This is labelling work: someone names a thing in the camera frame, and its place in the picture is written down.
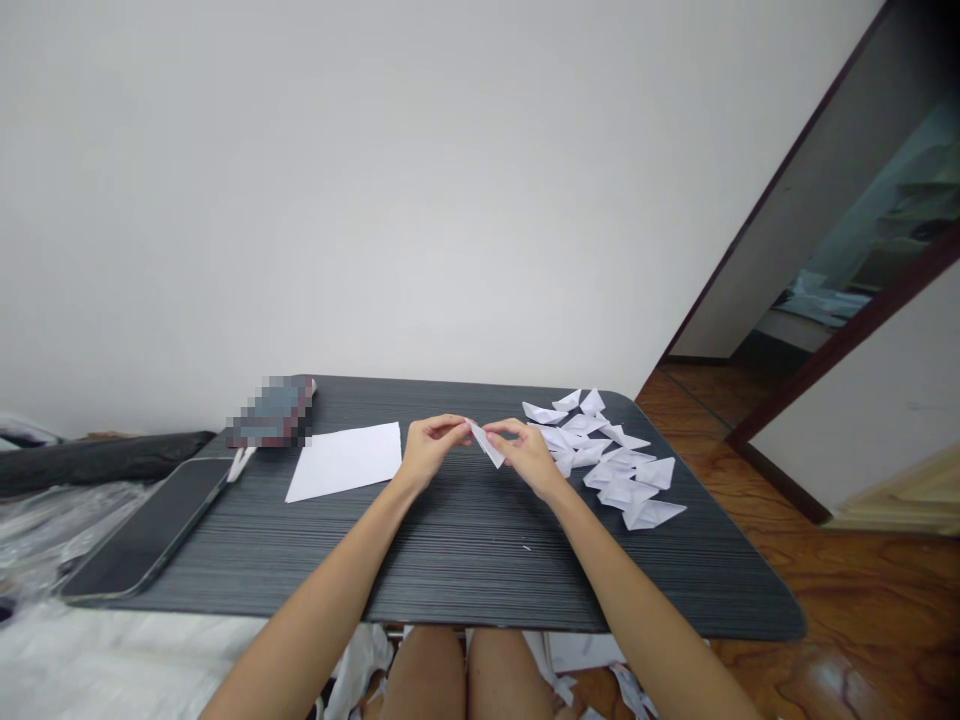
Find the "hand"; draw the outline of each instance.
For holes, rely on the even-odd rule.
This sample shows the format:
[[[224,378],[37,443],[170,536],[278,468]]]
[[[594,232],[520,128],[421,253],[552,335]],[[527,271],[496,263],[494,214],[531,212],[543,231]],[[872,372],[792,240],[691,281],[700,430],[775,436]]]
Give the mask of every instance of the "hand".
[[[546,501],[557,488],[569,487],[537,428],[510,418],[487,423],[483,429],[487,432],[490,444],[504,454],[507,463],[516,469],[541,500]],[[507,440],[497,434],[501,432],[513,433],[517,439]]]
[[[403,462],[395,479],[411,483],[423,492],[454,445],[469,445],[470,426],[460,415],[437,415],[410,423]]]

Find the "striped table surface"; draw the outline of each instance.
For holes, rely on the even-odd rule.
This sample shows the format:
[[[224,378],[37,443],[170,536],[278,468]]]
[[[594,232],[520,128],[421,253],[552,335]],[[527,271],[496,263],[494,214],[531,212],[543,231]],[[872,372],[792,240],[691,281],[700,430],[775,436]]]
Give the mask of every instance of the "striped table surface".
[[[326,433],[453,412],[481,425],[522,417],[521,401],[550,407],[570,389],[315,376],[309,427]],[[604,415],[676,457],[628,398],[601,392]],[[300,450],[261,449],[227,486],[152,586],[102,606],[138,610],[272,615],[350,530],[384,484],[286,504]],[[221,433],[197,457],[232,457]],[[670,490],[657,499],[686,512],[654,530],[628,532],[620,511],[571,485],[627,554],[704,637],[802,637],[800,607],[773,569],[677,458]],[[450,452],[414,503],[384,560],[363,615],[372,622],[606,632],[583,570],[550,509],[509,467],[483,451]],[[637,608],[643,622],[643,608]]]

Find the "wooden floor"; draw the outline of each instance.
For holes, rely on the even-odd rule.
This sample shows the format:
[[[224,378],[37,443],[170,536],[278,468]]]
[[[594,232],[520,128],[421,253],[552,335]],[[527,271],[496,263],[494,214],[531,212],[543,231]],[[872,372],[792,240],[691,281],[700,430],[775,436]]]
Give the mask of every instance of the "wooden floor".
[[[703,375],[685,380],[722,396]],[[821,530],[723,443],[727,424],[676,380],[655,371],[637,404],[807,615],[798,643],[713,642],[764,717],[960,717],[960,543]]]
[[[661,366],[660,371],[731,430],[783,382],[783,378],[776,375],[765,375],[736,365],[713,367],[668,363]]]

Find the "doorway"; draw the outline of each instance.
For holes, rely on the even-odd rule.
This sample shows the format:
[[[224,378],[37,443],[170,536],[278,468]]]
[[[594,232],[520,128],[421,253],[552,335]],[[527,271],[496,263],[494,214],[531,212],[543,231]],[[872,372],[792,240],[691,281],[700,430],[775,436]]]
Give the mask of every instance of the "doorway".
[[[937,27],[888,4],[661,360],[735,446],[956,260],[960,93]]]

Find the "black bag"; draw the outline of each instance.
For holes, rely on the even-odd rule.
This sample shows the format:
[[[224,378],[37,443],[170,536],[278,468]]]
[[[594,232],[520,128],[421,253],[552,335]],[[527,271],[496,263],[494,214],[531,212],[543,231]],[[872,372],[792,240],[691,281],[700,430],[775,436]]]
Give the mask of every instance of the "black bag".
[[[0,453],[0,498],[54,485],[162,480],[214,437],[212,432],[77,441]]]

